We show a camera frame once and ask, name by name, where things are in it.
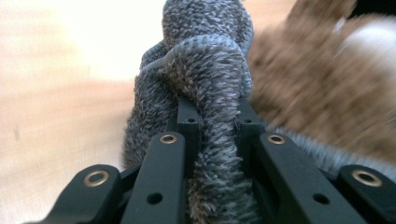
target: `light wood surface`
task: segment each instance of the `light wood surface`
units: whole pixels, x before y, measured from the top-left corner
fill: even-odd
[[[247,0],[255,29],[294,0]],[[120,169],[144,51],[162,1],[0,2],[0,223],[42,219],[80,170]]]

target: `gray fuzzy fabric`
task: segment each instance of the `gray fuzzy fabric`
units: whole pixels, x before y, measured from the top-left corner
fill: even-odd
[[[262,222],[234,143],[238,98],[251,88],[245,56],[252,37],[240,0],[168,0],[163,41],[144,54],[135,80],[125,167],[144,159],[151,137],[176,116],[179,96],[203,117],[203,151],[188,185],[195,223]]]
[[[337,176],[338,172],[346,165],[362,165],[377,170],[387,178],[396,182],[396,165],[378,161],[362,155],[348,153],[337,147],[328,146],[302,134],[295,133],[281,127],[273,128],[264,122],[265,129],[274,133],[282,133],[289,137],[308,157],[312,158],[316,166],[331,175]]]

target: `plush toy ear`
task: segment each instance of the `plush toy ear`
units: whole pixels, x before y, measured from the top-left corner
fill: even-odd
[[[349,17],[355,6],[356,0],[297,0],[287,23],[294,23],[301,17],[310,17],[314,23],[337,23]]]

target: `stuffed animal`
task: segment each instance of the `stuffed animal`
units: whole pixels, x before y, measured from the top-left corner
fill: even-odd
[[[355,6],[297,0],[281,25],[256,31],[249,101],[267,130],[395,164],[396,18],[349,18]]]

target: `black metal bracket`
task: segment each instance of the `black metal bracket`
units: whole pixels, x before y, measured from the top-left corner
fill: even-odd
[[[396,184],[384,175],[352,165],[329,178],[287,136],[266,133],[247,99],[239,109],[235,143],[265,223],[396,223]],[[196,108],[180,99],[141,165],[79,172],[37,223],[184,223],[201,127]]]

